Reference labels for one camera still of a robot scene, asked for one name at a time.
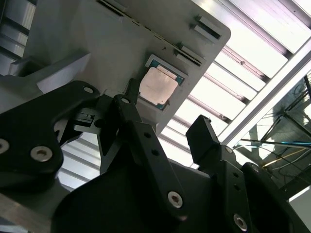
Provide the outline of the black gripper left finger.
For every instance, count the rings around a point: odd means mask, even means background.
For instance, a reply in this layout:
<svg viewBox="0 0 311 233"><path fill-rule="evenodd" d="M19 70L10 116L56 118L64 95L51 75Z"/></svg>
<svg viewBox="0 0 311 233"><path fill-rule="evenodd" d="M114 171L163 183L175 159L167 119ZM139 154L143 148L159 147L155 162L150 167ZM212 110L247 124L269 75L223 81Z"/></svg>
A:
<svg viewBox="0 0 311 233"><path fill-rule="evenodd" d="M187 218L184 190L152 127L142 122L127 96L99 95L74 81L0 116L0 136L9 148L0 157L0 185L12 190L41 190L51 184L64 156L61 146L78 135L74 117L88 104L99 105L101 175L122 166L141 169L160 209L174 220Z"/></svg>

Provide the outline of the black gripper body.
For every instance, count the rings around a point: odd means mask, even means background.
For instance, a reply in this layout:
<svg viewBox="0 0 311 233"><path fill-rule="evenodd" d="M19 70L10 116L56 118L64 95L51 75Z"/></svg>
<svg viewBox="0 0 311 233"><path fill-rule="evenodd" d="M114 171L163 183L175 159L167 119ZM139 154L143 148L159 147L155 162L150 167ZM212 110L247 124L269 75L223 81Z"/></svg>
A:
<svg viewBox="0 0 311 233"><path fill-rule="evenodd" d="M187 219L178 222L156 202L145 173L122 166L80 186L58 206L54 233L215 233L219 225L211 207L209 176L173 165L184 190Z"/></svg>

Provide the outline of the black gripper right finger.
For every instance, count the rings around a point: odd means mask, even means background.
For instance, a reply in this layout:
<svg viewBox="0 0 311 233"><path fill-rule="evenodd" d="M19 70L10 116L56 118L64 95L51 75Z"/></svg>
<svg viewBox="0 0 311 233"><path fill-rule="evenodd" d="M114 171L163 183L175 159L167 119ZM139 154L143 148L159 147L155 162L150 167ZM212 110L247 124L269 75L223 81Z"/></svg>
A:
<svg viewBox="0 0 311 233"><path fill-rule="evenodd" d="M269 173L250 162L240 166L233 150L219 142L208 117L200 115L186 137L193 161L211 178L212 232L308 231Z"/></svg>

